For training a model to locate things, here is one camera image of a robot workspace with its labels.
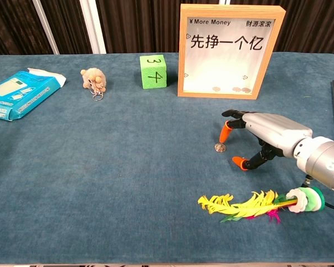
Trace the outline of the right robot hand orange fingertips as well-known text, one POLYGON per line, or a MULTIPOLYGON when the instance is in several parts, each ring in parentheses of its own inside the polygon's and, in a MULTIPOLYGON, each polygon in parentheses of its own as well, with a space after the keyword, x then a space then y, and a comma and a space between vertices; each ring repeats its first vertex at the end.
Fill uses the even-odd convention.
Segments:
POLYGON ((251 132, 261 145, 261 151, 249 160, 239 156, 232 158, 243 171, 256 169, 273 160, 275 156, 291 158, 296 145, 313 135, 310 128, 274 113, 226 110, 222 116, 233 119, 227 120, 223 125, 219 143, 225 143, 233 129, 244 128, 251 132))

